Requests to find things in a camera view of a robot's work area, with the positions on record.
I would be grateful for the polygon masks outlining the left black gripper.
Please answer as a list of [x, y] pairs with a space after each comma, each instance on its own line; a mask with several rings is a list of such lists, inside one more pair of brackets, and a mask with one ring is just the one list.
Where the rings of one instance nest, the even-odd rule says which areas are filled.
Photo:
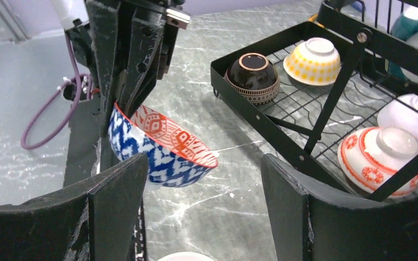
[[[150, 88], [168, 73], [177, 34], [186, 29], [190, 15], [182, 11], [184, 1], [122, 1], [128, 54], [125, 83], [117, 105], [127, 117], [138, 109]], [[100, 136], [107, 135], [113, 107], [115, 57], [119, 25], [119, 1], [86, 1], [92, 49], [101, 91]]]

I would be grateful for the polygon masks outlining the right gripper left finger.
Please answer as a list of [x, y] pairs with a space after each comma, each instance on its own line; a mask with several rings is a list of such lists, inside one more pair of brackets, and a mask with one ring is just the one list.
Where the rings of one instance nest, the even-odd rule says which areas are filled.
[[139, 153], [20, 205], [0, 206], [0, 260], [134, 260], [148, 172]]

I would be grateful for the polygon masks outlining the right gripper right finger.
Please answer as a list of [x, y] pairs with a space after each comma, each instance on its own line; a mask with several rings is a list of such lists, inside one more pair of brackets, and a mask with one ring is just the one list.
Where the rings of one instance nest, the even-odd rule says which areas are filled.
[[418, 260], [418, 197], [368, 200], [261, 160], [277, 260]]

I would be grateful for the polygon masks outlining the orange zigzag bowl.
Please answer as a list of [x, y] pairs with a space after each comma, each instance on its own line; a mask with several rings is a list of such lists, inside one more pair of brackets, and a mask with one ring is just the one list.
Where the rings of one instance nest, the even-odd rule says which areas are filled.
[[345, 176], [373, 193], [418, 153], [416, 138], [397, 127], [367, 127], [339, 144], [337, 158]]

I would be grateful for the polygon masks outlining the red geometric pattern bowl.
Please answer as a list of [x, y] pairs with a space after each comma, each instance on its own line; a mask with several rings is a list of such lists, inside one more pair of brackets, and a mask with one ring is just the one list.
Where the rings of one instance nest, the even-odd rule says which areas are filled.
[[218, 166], [217, 157], [194, 134], [145, 105], [127, 117], [115, 104], [108, 138], [119, 160], [147, 155], [149, 188], [187, 187]]

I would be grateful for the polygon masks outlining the black blue banded bowl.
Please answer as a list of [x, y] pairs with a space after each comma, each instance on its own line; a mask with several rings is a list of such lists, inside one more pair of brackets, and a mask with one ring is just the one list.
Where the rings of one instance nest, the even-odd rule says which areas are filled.
[[280, 90], [276, 68], [260, 53], [241, 55], [226, 70], [224, 79], [253, 105], [271, 102]]

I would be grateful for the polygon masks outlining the black wire dish rack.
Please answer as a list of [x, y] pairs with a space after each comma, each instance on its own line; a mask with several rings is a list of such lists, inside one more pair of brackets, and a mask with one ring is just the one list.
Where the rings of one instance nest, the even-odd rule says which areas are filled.
[[[418, 85], [382, 72], [384, 61], [402, 61], [402, 51], [418, 55], [408, 44], [341, 12], [349, 1], [323, 1], [314, 21], [291, 26], [211, 62], [211, 85], [232, 111], [239, 113], [298, 171], [332, 187], [362, 195], [337, 164], [337, 146], [352, 131], [376, 122], [376, 115], [405, 94], [418, 97]], [[241, 55], [272, 55], [279, 67], [280, 53], [314, 36], [331, 40], [342, 58], [343, 71], [330, 87], [307, 87], [280, 75], [279, 97], [265, 108], [251, 104], [224, 78]]]

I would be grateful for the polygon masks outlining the yellow sun pattern bowl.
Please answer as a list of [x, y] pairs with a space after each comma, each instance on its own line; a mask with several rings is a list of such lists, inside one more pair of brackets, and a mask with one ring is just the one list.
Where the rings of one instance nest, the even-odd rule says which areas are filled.
[[334, 84], [341, 69], [341, 58], [334, 44], [325, 38], [310, 38], [284, 59], [283, 67], [294, 80], [306, 85]]

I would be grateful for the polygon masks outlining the teal white bowl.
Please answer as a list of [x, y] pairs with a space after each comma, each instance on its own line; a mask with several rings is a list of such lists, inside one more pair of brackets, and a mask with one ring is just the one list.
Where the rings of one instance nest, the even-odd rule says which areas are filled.
[[[395, 21], [390, 34], [418, 49], [418, 8], [414, 6], [407, 7]], [[410, 80], [418, 84], [417, 75], [391, 61], [385, 61], [385, 68], [395, 78]]]

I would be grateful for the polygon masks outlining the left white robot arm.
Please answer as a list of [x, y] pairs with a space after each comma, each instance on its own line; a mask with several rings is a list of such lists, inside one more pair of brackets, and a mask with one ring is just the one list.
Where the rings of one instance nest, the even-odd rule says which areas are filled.
[[115, 105], [135, 112], [169, 70], [180, 29], [190, 14], [183, 1], [52, 1], [72, 42], [100, 90], [100, 136]]

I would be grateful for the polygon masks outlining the yellow handled pliers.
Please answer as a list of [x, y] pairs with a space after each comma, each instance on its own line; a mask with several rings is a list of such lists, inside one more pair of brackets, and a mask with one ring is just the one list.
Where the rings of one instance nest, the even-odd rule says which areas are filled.
[[310, 17], [308, 18], [308, 21], [313, 22], [314, 24], [316, 24], [316, 25], [318, 25], [318, 26], [322, 27], [322, 25], [316, 21], [317, 16], [318, 16], [318, 13], [313, 14], [312, 16], [310, 16]]

